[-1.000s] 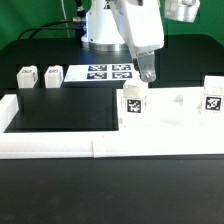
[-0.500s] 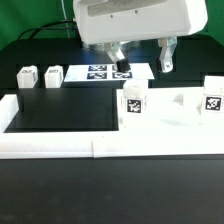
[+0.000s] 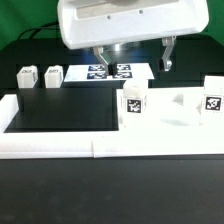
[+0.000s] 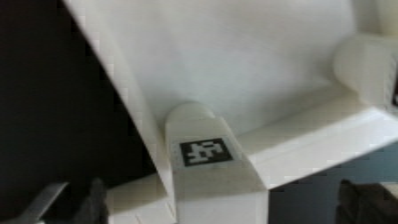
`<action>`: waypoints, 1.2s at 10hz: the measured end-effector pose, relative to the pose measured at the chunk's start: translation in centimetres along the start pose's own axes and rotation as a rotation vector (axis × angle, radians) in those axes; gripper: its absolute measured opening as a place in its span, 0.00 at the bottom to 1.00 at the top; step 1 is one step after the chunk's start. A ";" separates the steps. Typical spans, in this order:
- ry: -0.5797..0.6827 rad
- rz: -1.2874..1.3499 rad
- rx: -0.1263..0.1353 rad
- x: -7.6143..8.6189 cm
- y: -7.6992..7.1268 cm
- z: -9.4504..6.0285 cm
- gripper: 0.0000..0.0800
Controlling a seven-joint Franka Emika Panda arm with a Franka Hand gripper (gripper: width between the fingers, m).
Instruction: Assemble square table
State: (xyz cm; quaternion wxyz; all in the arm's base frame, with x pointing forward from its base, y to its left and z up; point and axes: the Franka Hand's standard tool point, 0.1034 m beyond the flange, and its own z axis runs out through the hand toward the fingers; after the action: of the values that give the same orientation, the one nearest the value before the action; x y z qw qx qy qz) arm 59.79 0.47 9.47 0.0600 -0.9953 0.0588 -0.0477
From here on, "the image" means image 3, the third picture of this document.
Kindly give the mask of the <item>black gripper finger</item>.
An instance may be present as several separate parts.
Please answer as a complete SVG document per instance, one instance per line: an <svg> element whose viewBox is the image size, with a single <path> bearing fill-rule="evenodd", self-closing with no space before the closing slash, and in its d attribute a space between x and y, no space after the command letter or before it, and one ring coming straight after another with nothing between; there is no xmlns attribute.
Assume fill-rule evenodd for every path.
<svg viewBox="0 0 224 224"><path fill-rule="evenodd" d="M161 71L168 72L172 67L170 56L176 44L176 37L166 37L162 39L162 45L165 48L162 58L159 61L159 68Z"/></svg>
<svg viewBox="0 0 224 224"><path fill-rule="evenodd" d="M114 61L102 46L93 48L94 55L104 66L106 74L115 76L117 74L117 62Z"/></svg>

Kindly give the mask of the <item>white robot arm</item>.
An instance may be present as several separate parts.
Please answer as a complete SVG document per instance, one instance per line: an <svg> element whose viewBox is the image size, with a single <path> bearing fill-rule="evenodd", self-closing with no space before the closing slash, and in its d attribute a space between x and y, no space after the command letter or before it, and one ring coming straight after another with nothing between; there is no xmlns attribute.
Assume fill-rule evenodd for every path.
<svg viewBox="0 0 224 224"><path fill-rule="evenodd" d="M59 0L57 15L64 44L91 48L108 75L117 68L106 46L160 39L160 63L168 71L176 38L200 33L209 23L207 0Z"/></svg>

